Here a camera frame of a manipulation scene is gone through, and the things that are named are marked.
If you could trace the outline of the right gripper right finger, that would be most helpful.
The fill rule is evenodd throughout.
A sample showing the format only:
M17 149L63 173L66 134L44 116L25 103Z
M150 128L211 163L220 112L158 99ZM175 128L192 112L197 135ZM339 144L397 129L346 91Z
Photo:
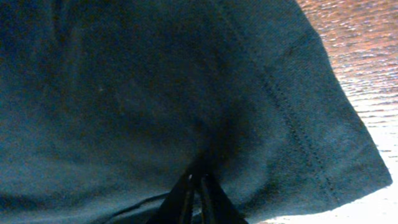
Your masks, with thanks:
M211 175L206 174L200 178L198 193L203 224L248 224Z

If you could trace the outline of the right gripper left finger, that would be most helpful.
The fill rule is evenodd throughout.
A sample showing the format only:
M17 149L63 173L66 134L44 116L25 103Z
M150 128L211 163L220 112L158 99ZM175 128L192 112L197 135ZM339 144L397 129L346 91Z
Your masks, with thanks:
M194 197L193 175L184 174L146 224L191 224Z

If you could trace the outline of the black nike t-shirt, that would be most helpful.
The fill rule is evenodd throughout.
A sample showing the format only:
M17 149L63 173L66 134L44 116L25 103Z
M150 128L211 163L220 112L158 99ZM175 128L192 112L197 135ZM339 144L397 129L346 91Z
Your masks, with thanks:
M146 223L184 174L248 223L391 185L295 1L2 1L1 222Z

